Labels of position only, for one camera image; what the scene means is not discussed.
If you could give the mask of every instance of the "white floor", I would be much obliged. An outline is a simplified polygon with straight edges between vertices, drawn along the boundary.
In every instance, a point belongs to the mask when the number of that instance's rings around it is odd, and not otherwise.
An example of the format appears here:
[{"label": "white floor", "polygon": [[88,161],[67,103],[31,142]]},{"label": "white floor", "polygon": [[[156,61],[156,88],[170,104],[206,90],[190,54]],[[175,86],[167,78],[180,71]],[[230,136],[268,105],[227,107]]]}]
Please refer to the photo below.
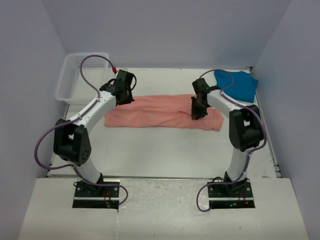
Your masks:
[{"label": "white floor", "polygon": [[[206,69],[129,68],[128,71],[137,77],[133,95],[143,96],[193,94],[192,82]],[[205,79],[210,86],[216,84],[213,73],[208,73]],[[67,118],[75,115],[82,107],[71,106]],[[112,128],[105,127],[104,119],[101,119],[90,134],[90,142],[91,159],[97,169],[105,176],[122,177],[223,176],[229,167],[233,150],[229,141],[229,120],[225,116],[220,132],[165,127]],[[65,163],[56,156],[53,166]],[[51,171],[50,174],[65,176],[74,175],[74,172],[71,168],[64,168]],[[248,176],[276,177],[268,145],[253,154]]]},{"label": "white floor", "polygon": [[[291,182],[252,178],[256,208],[198,211],[204,179],[122,180],[119,212],[72,208],[75,178],[38,178],[20,240],[307,240]],[[208,193],[200,196],[208,207]]]}]

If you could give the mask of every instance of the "laundry basket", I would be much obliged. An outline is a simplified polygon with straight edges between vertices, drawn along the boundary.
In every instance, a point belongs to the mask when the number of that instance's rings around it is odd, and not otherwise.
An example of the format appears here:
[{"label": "laundry basket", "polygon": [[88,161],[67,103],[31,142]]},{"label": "laundry basket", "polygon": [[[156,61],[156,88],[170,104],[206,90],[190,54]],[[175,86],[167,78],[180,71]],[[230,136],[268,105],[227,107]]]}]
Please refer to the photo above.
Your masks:
[{"label": "laundry basket", "polygon": [[[83,80],[80,75],[80,63],[89,55],[101,55],[109,58],[104,52],[73,53],[65,57],[55,98],[70,105],[86,105],[97,93]],[[100,57],[91,57],[85,60],[82,69],[85,78],[96,88],[100,88],[107,80],[109,63]]]}]

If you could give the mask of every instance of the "pink towel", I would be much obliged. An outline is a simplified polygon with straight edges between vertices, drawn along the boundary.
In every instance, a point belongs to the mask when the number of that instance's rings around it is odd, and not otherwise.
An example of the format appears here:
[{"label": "pink towel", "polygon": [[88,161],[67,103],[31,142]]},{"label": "pink towel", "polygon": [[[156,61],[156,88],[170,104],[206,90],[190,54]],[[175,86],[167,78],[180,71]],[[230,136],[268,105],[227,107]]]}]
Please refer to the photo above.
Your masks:
[{"label": "pink towel", "polygon": [[191,119],[193,94],[135,96],[134,102],[118,105],[105,115],[106,127],[169,127],[220,131],[224,118],[209,107],[208,115]]}]

